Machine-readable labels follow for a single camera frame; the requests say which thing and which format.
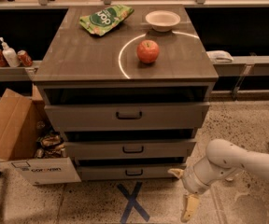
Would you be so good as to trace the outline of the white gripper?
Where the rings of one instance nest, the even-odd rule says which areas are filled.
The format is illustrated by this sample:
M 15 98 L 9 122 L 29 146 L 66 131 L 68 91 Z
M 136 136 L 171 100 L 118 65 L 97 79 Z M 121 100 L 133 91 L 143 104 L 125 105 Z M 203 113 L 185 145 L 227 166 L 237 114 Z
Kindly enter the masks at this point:
M 217 167 L 207 157 L 201 158 L 193 166 L 182 169 L 171 168 L 168 173 L 178 179 L 182 178 L 184 188 L 192 193 L 183 196 L 183 210 L 180 220 L 187 223 L 196 212 L 200 199 L 197 194 L 205 193 L 215 180 Z

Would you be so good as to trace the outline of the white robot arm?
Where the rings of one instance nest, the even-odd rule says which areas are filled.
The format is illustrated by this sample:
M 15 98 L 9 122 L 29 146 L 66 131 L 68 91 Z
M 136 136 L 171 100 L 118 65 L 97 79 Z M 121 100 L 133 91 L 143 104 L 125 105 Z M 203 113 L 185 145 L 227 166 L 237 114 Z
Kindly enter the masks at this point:
M 182 181 L 188 194 L 183 196 L 180 220 L 188 222 L 194 215 L 200 196 L 218 180 L 247 171 L 269 181 L 269 154 L 249 151 L 224 139 L 214 139 L 206 147 L 205 155 L 193 166 L 172 168 L 168 173 Z

